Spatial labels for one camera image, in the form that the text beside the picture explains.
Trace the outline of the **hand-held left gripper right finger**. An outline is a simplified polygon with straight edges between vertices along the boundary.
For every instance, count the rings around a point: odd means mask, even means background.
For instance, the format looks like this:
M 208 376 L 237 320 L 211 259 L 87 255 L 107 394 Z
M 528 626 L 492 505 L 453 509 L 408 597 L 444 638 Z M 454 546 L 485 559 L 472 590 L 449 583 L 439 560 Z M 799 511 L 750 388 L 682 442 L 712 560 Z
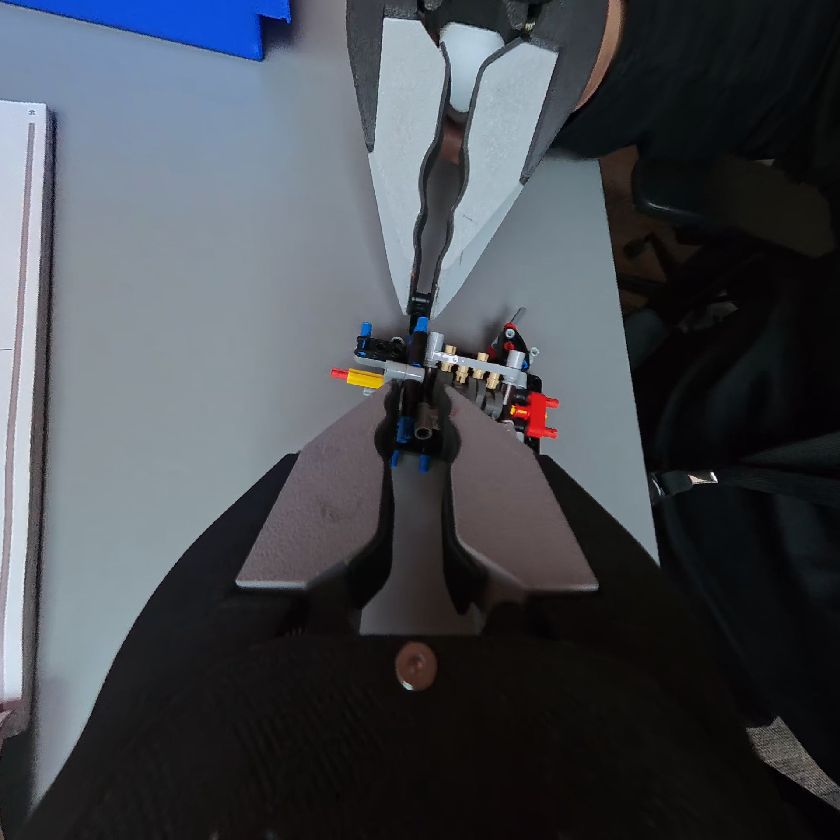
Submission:
M 456 612 L 597 592 L 532 450 L 450 385 L 441 407 L 444 580 Z

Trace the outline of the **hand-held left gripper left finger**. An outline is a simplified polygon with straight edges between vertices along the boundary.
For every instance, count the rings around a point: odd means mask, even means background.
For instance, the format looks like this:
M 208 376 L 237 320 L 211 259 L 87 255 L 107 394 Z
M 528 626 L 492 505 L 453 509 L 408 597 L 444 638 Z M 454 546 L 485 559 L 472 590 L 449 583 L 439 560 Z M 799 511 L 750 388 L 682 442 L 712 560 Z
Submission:
M 236 578 L 239 589 L 363 610 L 392 570 L 394 384 L 364 397 L 297 454 Z

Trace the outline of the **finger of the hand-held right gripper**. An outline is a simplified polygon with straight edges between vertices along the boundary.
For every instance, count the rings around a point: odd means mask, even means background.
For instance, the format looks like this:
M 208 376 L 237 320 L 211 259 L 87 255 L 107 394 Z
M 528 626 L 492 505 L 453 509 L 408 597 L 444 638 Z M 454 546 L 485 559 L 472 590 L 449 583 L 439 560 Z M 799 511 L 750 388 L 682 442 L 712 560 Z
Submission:
M 432 315 L 452 301 L 522 192 L 558 54 L 517 38 L 479 69 L 461 146 L 462 184 L 436 268 Z
M 443 144 L 451 78 L 446 47 L 423 16 L 383 18 L 368 161 L 388 270 L 405 315 L 414 256 L 424 251 L 427 184 Z

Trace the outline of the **multicoloured lego assembly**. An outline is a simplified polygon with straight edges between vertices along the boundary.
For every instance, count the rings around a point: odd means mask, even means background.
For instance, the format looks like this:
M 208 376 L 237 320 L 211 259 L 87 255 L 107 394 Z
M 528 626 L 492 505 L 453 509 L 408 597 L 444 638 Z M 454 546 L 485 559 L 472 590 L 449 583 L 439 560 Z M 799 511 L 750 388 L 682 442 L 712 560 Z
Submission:
M 407 336 L 377 339 L 370 322 L 363 322 L 353 352 L 356 367 L 333 367 L 331 378 L 362 390 L 366 396 L 395 384 L 391 412 L 391 467 L 403 456 L 418 460 L 418 471 L 429 473 L 445 448 L 445 419 L 441 400 L 447 388 L 464 396 L 494 423 L 503 426 L 539 455 L 544 440 L 559 431 L 550 425 L 550 413 L 560 402 L 543 392 L 532 371 L 539 348 L 522 336 L 525 307 L 503 321 L 481 352 L 466 352 L 433 331 L 429 319 L 416 316 Z

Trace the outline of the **small black lego connector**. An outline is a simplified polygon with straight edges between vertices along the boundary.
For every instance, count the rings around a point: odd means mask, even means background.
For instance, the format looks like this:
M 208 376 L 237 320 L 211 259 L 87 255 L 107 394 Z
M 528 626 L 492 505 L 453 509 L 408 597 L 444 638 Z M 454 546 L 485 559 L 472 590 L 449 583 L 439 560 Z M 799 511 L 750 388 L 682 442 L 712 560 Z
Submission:
M 408 284 L 406 315 L 410 331 L 414 331 L 419 318 L 431 315 L 437 280 L 436 258 L 424 256 L 424 252 L 419 249 L 414 256 Z

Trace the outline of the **person's right forearm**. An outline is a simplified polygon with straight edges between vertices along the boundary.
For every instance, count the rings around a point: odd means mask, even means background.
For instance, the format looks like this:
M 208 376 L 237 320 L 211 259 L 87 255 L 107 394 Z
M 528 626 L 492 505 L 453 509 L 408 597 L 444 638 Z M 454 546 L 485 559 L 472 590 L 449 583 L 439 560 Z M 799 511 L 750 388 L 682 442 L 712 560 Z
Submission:
M 602 84 L 554 145 L 838 171 L 838 1 L 634 1 Z

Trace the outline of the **person's right hand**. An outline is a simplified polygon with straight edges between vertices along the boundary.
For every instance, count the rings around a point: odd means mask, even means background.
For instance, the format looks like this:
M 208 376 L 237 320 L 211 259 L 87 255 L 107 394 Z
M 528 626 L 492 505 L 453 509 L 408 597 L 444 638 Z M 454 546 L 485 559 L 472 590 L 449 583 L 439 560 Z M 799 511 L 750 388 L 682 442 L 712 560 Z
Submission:
M 620 46 L 626 13 L 624 1 L 609 1 L 606 10 L 602 43 L 589 80 L 581 96 L 580 105 L 588 102 L 600 87 Z

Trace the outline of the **black office chair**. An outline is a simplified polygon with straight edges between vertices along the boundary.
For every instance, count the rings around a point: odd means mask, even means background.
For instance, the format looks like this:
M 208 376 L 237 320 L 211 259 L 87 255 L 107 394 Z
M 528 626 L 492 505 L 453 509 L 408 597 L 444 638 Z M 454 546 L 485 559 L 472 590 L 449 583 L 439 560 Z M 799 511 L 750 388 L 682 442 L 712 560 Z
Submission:
M 781 169 L 737 157 L 700 164 L 640 158 L 631 179 L 636 210 L 669 226 L 679 245 L 696 247 L 679 261 L 657 234 L 626 247 L 639 255 L 649 246 L 665 273 L 653 289 L 639 291 L 646 308 L 669 327 L 713 302 L 740 302 L 771 290 L 795 272 L 828 267 L 838 256 L 838 224 L 829 200 L 813 185 Z

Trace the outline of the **blue plastic storage bin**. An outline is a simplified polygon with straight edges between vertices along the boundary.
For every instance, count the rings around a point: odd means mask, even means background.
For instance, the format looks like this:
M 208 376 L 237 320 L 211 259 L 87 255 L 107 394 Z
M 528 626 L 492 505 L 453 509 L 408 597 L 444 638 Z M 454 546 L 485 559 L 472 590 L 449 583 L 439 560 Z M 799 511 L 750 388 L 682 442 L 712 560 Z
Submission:
M 263 19 L 291 22 L 289 1 L 6 1 L 6 4 L 247 60 L 263 59 Z

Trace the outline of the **white instruction booklet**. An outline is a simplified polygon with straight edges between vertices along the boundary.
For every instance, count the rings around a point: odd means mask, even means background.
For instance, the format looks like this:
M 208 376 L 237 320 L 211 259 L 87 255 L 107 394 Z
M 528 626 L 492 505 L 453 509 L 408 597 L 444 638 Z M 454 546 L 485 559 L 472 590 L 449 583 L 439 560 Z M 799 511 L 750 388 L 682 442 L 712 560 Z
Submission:
M 35 682 L 54 139 L 45 104 L 1 101 L 1 709 L 15 731 Z

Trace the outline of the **grey woven cloth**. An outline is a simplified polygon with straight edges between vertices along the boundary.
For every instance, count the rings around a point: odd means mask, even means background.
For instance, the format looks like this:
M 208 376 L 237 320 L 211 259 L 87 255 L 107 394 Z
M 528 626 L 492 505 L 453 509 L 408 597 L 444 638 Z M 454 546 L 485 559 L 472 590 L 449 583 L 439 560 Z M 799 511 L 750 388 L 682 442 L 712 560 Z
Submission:
M 776 717 L 770 724 L 748 727 L 756 754 L 790 781 L 839 809 L 839 786 L 814 761 L 792 730 Z

